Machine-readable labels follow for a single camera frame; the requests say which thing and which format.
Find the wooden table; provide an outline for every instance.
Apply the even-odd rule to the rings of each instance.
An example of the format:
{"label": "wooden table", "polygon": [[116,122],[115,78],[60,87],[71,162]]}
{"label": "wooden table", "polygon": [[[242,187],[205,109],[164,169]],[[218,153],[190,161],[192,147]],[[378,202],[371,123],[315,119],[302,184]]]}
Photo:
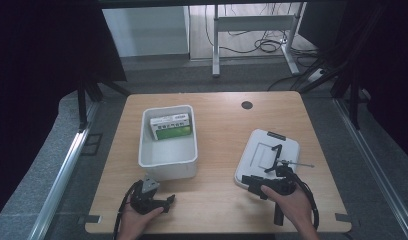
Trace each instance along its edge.
{"label": "wooden table", "polygon": [[[249,101],[249,110],[241,104]],[[296,173],[313,191],[321,232],[346,232],[351,224],[339,222],[335,213],[346,214],[319,141],[296,92],[221,92],[144,94],[128,97],[99,183],[90,215],[99,223],[87,223],[90,233],[113,231],[117,210],[127,189],[144,177],[138,165],[142,113],[153,107],[191,105],[198,142],[197,175],[190,179],[160,182],[155,199],[176,194],[169,213],[162,214],[146,233],[274,233],[294,232],[273,224],[274,203],[238,187],[235,170],[254,129],[272,131],[300,144]]]}

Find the black clamp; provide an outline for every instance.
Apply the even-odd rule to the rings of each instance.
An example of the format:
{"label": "black clamp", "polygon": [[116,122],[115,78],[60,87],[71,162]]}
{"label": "black clamp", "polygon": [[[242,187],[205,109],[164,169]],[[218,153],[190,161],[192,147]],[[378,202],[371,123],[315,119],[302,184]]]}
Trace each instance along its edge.
{"label": "black clamp", "polygon": [[136,182],[134,184],[133,192],[131,193],[130,206],[142,215],[159,207],[164,208],[164,213],[169,212],[170,204],[175,201],[175,195],[173,194],[166,200],[153,199],[159,186],[160,184],[151,178],[146,178],[145,181],[139,180]]}
{"label": "black clamp", "polygon": [[128,197],[130,196],[130,206],[135,209],[139,214],[145,215],[152,210],[163,207],[164,213],[169,212],[170,204],[175,201],[175,195],[168,197],[166,200],[155,200],[154,195],[158,190],[160,184],[151,178],[145,178],[144,181],[139,180],[135,182],[129,190],[126,192],[123,201],[120,205],[119,212],[117,213],[116,222],[114,224],[113,239],[117,239],[117,233],[119,231],[120,221],[123,214],[123,209]]}
{"label": "black clamp", "polygon": [[[305,195],[307,196],[307,199],[310,202],[314,217],[313,226],[315,229],[317,229],[319,226],[319,212],[317,210],[316,202],[314,201],[313,194],[310,188],[307,186],[306,183],[302,182],[301,179],[297,176],[297,174],[293,172],[292,168],[288,166],[291,162],[286,160],[282,161],[278,160],[282,151],[281,144],[272,147],[272,151],[277,151],[275,161],[273,163],[273,166],[269,169],[265,169],[264,172],[269,173],[272,171],[276,171],[276,177],[278,177],[279,179],[268,179],[253,175],[251,176],[242,175],[241,182],[245,185],[248,185],[249,192],[258,195],[260,199],[263,200],[267,200],[268,196],[264,194],[263,191],[261,191],[262,185],[265,185],[273,189],[278,194],[285,196],[292,194],[296,189],[296,184],[298,184],[304,191]],[[282,212],[282,209],[276,203],[273,223],[279,226],[283,226],[283,220],[284,214]]]}

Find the metal frame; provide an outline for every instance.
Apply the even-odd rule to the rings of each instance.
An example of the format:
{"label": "metal frame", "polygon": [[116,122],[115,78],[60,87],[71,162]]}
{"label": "metal frame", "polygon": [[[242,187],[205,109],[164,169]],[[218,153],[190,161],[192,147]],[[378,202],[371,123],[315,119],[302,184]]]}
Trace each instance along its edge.
{"label": "metal frame", "polygon": [[390,206],[392,212],[397,218],[398,223],[400,224],[404,234],[408,239],[408,209],[404,204],[401,197],[395,191],[394,186],[388,180],[387,175],[382,170],[382,167],[379,165],[378,160],[364,139],[362,133],[355,128],[353,123],[348,118],[348,110],[344,102],[338,99],[333,100],[336,107],[338,108],[344,123],[350,132],[351,137],[356,143],[360,153],[363,156],[370,172],[372,173],[373,178],[379,186],[382,194],[384,195],[385,200]]}
{"label": "metal frame", "polygon": [[298,22],[304,3],[300,3],[294,15],[277,16],[246,16],[246,17],[219,17],[218,5],[214,5],[214,45],[213,45],[213,77],[220,76],[219,33],[228,31],[266,31],[290,30],[286,45],[281,49],[293,76],[300,71],[291,56],[291,44],[297,31]]}
{"label": "metal frame", "polygon": [[83,131],[79,131],[74,137],[72,145],[70,146],[66,158],[64,159],[63,165],[61,166],[54,184],[52,185],[52,188],[45,200],[45,203],[42,206],[38,217],[36,218],[36,222],[33,225],[28,239],[36,240],[45,238],[54,214],[58,208],[58,205],[60,204],[61,197],[64,194],[67,183],[70,180],[73,169],[76,166],[77,159],[79,158],[80,152],[82,151],[82,146],[84,145],[85,140],[89,134],[89,130],[91,128],[91,120],[95,117],[98,105],[98,103],[92,103],[91,107],[89,108],[89,121],[85,124],[85,128],[83,129]]}

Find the power strip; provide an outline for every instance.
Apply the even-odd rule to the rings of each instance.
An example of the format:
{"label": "power strip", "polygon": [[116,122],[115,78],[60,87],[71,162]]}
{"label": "power strip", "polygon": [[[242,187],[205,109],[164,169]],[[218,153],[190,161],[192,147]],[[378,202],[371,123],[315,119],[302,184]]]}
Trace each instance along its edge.
{"label": "power strip", "polygon": [[312,75],[310,75],[310,77],[307,79],[307,81],[309,82],[314,82],[317,79],[321,78],[323,76],[323,74],[325,74],[326,71],[322,68],[317,69]]}

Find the gray carpet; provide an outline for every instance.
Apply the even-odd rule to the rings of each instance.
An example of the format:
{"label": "gray carpet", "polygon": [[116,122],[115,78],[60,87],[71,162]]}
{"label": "gray carpet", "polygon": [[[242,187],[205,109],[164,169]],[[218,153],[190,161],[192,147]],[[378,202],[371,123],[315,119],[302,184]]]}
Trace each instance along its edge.
{"label": "gray carpet", "polygon": [[[186,62],[172,59],[135,64],[128,59],[124,61],[124,67],[128,82],[120,82],[119,85],[138,94],[266,91],[272,83],[290,76],[282,59],[224,61],[221,77],[216,79],[211,76],[208,61]],[[271,90],[289,90],[294,82],[295,79],[279,81]],[[352,218],[353,228],[346,234],[321,233],[321,237],[405,239],[339,111],[329,97],[331,85],[332,82],[327,82],[302,97],[345,207]],[[85,155],[78,160],[47,233],[47,239],[111,239],[111,235],[88,234],[82,221],[89,212],[126,100],[106,86],[100,85],[100,88],[104,93],[104,100],[100,103],[90,132],[102,136],[100,147],[96,155],[91,154],[93,150],[89,147],[83,149]],[[46,144],[0,215],[0,239],[25,239],[30,233],[77,130],[75,96],[75,93],[71,94],[61,101],[59,118]],[[359,117],[362,133],[408,206],[407,156],[371,118],[364,105],[360,107]],[[141,239],[298,239],[298,235],[144,235]]]}

